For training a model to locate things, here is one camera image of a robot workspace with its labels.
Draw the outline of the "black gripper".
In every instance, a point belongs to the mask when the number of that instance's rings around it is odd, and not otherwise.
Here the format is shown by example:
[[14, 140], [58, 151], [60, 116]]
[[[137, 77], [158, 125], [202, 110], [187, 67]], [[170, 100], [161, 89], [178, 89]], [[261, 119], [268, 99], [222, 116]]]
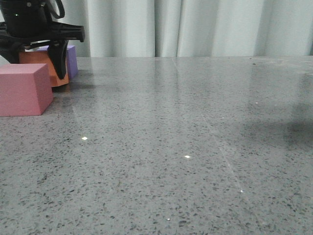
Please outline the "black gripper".
[[[0, 39], [18, 43], [26, 49], [48, 46], [48, 56], [59, 79], [67, 73], [66, 55], [69, 40], [83, 42], [84, 27], [57, 22], [65, 17], [61, 0], [2, 0]], [[24, 47], [0, 47], [0, 55], [11, 64], [20, 63]]]

